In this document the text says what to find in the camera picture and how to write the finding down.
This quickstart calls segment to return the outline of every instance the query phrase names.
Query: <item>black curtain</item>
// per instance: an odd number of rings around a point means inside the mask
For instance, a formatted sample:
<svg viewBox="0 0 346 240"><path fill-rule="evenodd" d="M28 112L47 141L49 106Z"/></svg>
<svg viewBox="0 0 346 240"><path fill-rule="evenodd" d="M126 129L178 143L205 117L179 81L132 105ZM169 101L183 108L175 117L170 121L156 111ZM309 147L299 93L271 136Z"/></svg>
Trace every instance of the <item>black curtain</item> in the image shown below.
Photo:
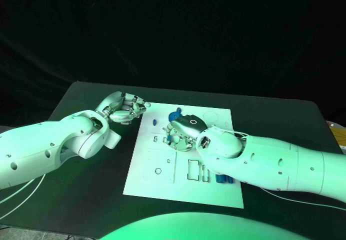
<svg viewBox="0 0 346 240"><path fill-rule="evenodd" d="M84 81L309 100L346 125L339 10L307 0L5 0L0 124L47 121Z"/></svg>

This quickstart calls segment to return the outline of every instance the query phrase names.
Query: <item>black table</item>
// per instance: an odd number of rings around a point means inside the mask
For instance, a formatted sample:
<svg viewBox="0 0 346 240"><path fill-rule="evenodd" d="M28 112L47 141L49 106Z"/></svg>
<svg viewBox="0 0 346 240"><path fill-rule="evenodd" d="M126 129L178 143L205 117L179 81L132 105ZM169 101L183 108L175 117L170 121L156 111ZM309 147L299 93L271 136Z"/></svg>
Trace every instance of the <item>black table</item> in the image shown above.
<svg viewBox="0 0 346 240"><path fill-rule="evenodd" d="M169 89L75 82L58 104L49 121L83 110L94 110L116 91L139 95L149 102L231 109L237 131L287 141L305 148L342 153L318 105L305 100L191 92ZM234 215L282 227L310 239L346 236L346 212L335 208L287 201L258 187L241 184L244 209L123 195L142 119L132 125L111 123L121 135L114 149L71 158L47 174L42 185L23 206L0 223L21 228L101 238L124 225L156 215L205 212ZM0 206L3 216L34 191L41 178ZM5 189L0 199L22 185ZM282 197L346 205L306 192L274 192Z"/></svg>

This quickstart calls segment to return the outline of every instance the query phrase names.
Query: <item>blue object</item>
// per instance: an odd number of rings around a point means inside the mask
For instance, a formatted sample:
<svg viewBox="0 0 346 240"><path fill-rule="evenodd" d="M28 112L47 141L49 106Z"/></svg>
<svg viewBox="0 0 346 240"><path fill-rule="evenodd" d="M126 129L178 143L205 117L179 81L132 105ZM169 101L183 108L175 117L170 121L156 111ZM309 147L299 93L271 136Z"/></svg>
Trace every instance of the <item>blue object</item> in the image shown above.
<svg viewBox="0 0 346 240"><path fill-rule="evenodd" d="M230 184L232 184L234 183L234 178L231 176L227 176L227 181L228 181Z"/></svg>
<svg viewBox="0 0 346 240"><path fill-rule="evenodd" d="M217 183L224 184L228 182L228 176L227 175L215 175L217 176Z"/></svg>
<svg viewBox="0 0 346 240"><path fill-rule="evenodd" d="M178 111L175 111L175 112L172 112L170 114L169 114L169 116L168 116L168 120L169 120L169 122L172 122L173 120L176 120L179 117L182 117L183 115L182 115L182 113L181 112L178 112Z"/></svg>

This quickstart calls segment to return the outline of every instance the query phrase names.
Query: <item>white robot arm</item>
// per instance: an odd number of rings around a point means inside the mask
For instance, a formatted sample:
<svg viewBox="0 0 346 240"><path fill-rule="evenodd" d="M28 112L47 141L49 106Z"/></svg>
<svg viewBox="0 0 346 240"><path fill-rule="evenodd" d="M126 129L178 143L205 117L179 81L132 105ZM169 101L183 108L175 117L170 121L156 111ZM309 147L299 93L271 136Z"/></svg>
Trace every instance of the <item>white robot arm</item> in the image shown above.
<svg viewBox="0 0 346 240"><path fill-rule="evenodd" d="M49 173L71 157L88 159L103 146L114 149L121 136L110 129L110 122L129 125L146 107L150 103L140 97L117 91L96 111L80 111L61 121L45 121L2 133L0 189Z"/></svg>
<svg viewBox="0 0 346 240"><path fill-rule="evenodd" d="M320 194L346 202L346 155L310 150L286 141L208 128L195 115L181 116L169 124L183 140L166 142L186 152L192 145L204 164L217 175L276 191Z"/></svg>

